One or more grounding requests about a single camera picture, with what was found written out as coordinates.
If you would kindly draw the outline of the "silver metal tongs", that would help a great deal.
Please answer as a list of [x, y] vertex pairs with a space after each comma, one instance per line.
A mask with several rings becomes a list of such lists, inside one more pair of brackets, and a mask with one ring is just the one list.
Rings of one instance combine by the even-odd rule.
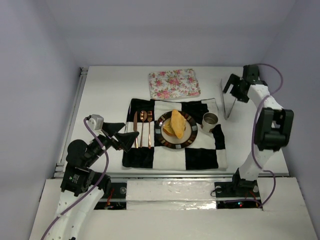
[[230, 117], [232, 109], [237, 101], [237, 99], [231, 94], [231, 90], [233, 87], [232, 84], [227, 88], [226, 92], [224, 92], [224, 89], [227, 86], [228, 80], [229, 78], [225, 76], [221, 79], [221, 82], [220, 82], [222, 109], [223, 109], [223, 115], [225, 120], [227, 120]]

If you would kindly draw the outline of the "bread slice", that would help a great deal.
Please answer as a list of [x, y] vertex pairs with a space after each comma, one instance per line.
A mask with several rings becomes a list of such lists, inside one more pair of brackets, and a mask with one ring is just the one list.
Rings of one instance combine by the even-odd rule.
[[185, 130], [186, 130], [186, 123], [183, 122], [182, 124], [174, 124], [172, 126], [171, 122], [168, 121], [167, 123], [165, 123], [163, 125], [163, 131], [171, 136], [171, 137], [177, 137], [178, 139], [181, 139], [184, 134], [185, 134]]

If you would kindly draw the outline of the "orange croissant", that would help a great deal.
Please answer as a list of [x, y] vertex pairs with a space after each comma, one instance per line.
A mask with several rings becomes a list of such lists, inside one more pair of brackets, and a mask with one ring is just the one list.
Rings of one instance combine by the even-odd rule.
[[171, 112], [170, 126], [174, 131], [178, 139], [182, 139], [186, 127], [186, 119], [184, 116], [176, 109], [173, 109]]

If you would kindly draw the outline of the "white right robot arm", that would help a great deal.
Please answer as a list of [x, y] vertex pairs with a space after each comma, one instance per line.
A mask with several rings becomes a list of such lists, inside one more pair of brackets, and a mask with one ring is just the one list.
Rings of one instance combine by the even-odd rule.
[[221, 83], [221, 97], [224, 117], [227, 119], [233, 109], [228, 106], [228, 97], [235, 101], [256, 106], [251, 135], [251, 151], [232, 176], [232, 181], [223, 192], [243, 197], [254, 190], [257, 179], [267, 161], [281, 148], [288, 145], [294, 120], [294, 112], [283, 108], [269, 91], [267, 83], [260, 78], [260, 65], [243, 67], [242, 76], [231, 74], [227, 82]]

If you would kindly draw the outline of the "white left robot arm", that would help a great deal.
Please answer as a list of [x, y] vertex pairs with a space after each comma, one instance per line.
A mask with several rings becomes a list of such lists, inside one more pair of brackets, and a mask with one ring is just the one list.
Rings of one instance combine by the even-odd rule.
[[90, 167], [101, 157], [107, 156], [112, 147], [128, 152], [139, 132], [120, 133], [123, 122], [107, 123], [100, 115], [83, 119], [93, 140], [72, 141], [67, 147], [66, 167], [60, 185], [60, 196], [53, 221], [42, 235], [43, 240], [79, 240], [85, 224], [99, 200], [111, 192], [111, 178]]

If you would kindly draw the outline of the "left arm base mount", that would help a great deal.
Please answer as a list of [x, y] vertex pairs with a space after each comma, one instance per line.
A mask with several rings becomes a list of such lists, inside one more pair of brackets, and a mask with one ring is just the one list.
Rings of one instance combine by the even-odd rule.
[[126, 210], [127, 181], [111, 179], [107, 193], [98, 201], [94, 210]]

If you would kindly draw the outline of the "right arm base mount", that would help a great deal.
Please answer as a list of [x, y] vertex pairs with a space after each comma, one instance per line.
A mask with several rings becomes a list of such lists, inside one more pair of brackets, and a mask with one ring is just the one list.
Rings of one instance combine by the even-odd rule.
[[262, 209], [257, 180], [245, 180], [237, 169], [232, 180], [216, 181], [210, 195], [217, 209]]

